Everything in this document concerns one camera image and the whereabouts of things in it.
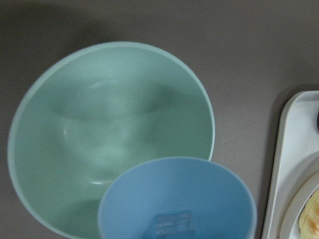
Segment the tray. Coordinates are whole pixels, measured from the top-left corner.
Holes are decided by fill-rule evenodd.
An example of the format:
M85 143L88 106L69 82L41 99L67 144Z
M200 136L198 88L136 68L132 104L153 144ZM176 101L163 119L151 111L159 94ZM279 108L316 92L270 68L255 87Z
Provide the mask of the tray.
M283 109L262 239L280 238L292 198L319 170L318 111L319 91L300 92Z

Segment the gray countertop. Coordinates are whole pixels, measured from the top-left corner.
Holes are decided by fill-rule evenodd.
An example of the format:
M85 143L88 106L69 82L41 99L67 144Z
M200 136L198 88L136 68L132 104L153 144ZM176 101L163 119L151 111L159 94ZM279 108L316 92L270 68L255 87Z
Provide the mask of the gray countertop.
M199 77L216 121L213 161L250 188L261 238L281 111L319 90L319 1L2 0L0 238L63 238L27 212L9 178L7 136L24 93L69 53L119 40L162 48Z

